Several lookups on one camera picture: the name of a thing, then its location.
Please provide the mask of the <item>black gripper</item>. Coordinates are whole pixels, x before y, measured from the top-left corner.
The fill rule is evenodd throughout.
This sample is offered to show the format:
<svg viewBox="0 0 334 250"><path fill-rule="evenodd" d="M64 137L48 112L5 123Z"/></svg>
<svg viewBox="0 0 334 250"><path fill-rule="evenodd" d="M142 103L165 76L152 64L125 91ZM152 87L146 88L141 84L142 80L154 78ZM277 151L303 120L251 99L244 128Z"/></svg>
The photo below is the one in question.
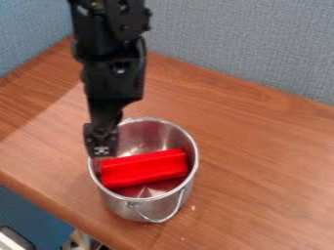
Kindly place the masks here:
<svg viewBox="0 0 334 250"><path fill-rule="evenodd" d="M89 114L89 122L82 125L84 147L90 158L110 157L118 146L122 108L142 96L145 53L81 54L80 62Z"/></svg>

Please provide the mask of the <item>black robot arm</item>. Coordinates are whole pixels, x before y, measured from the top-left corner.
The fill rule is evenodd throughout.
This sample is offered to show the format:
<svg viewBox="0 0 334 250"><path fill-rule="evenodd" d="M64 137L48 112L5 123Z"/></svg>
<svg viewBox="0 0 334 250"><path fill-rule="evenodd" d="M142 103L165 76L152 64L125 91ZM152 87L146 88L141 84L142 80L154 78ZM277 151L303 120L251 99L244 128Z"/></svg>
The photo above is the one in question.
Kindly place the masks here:
<svg viewBox="0 0 334 250"><path fill-rule="evenodd" d="M112 156L122 108L141 100L150 11L144 0L68 0L72 53L82 64L89 121L82 141L89 157Z"/></svg>

